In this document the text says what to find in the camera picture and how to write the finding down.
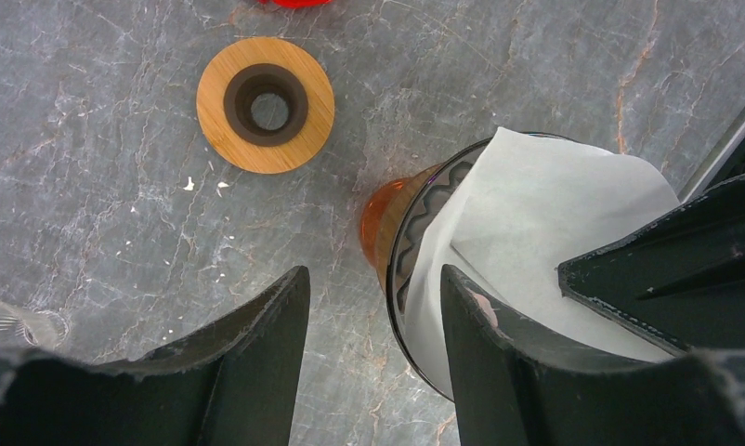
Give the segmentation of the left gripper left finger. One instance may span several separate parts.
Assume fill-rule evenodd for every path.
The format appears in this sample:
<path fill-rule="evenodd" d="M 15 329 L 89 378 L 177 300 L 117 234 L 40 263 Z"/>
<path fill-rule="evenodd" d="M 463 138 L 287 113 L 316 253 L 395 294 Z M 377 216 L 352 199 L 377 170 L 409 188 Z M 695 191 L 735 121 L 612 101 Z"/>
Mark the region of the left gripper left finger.
<path fill-rule="evenodd" d="M 285 445 L 309 308 L 297 266 L 136 361 L 0 347 L 0 445 Z"/>

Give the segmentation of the amber glass carafe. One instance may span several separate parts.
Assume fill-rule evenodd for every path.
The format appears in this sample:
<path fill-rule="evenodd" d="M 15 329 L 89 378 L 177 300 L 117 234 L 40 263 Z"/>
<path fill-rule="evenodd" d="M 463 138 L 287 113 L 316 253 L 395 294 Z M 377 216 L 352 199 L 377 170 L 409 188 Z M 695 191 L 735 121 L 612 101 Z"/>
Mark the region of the amber glass carafe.
<path fill-rule="evenodd" d="M 363 206 L 359 221 L 359 242 L 382 289 L 385 289 L 387 265 L 405 213 L 413 197 L 438 168 L 439 164 L 435 164 L 413 177 L 387 182 Z"/>

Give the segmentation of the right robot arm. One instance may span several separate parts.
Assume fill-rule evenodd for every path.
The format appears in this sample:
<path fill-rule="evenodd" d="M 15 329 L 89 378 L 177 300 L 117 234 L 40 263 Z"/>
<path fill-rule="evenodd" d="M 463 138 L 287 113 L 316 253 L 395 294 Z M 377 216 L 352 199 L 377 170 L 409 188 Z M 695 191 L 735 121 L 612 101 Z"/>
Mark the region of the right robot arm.
<path fill-rule="evenodd" d="M 680 198 L 640 230 L 561 263 L 561 292 L 673 355 L 745 349 L 745 107 Z"/>

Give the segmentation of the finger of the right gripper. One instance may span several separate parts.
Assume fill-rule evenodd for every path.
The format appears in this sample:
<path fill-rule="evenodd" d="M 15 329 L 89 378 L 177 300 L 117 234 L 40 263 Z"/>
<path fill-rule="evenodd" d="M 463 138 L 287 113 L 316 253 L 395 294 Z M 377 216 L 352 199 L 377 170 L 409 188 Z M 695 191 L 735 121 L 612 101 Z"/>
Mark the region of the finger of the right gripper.
<path fill-rule="evenodd" d="M 672 353 L 745 349 L 745 174 L 562 262 L 558 284 Z"/>

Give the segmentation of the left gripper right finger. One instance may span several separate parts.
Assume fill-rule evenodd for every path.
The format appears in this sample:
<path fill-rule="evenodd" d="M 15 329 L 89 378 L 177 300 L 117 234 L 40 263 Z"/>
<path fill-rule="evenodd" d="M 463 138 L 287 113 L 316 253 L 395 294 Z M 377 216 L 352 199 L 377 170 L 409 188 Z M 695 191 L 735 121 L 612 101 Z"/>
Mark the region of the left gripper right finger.
<path fill-rule="evenodd" d="M 506 306 L 451 265 L 440 303 L 464 445 L 745 445 L 745 349 L 616 356 Z"/>

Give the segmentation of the white paper coffee filter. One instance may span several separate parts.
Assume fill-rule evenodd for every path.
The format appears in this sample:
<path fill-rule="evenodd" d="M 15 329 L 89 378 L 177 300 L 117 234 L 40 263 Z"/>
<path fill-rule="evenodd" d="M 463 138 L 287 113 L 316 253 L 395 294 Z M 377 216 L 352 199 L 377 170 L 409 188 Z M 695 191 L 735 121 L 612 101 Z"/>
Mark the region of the white paper coffee filter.
<path fill-rule="evenodd" d="M 427 226 L 404 314 L 404 340 L 430 384 L 450 396 L 440 272 L 453 265 L 498 300 L 586 346 L 660 362 L 669 353 L 562 295 L 557 266 L 673 210 L 651 163 L 558 138 L 499 128 Z"/>

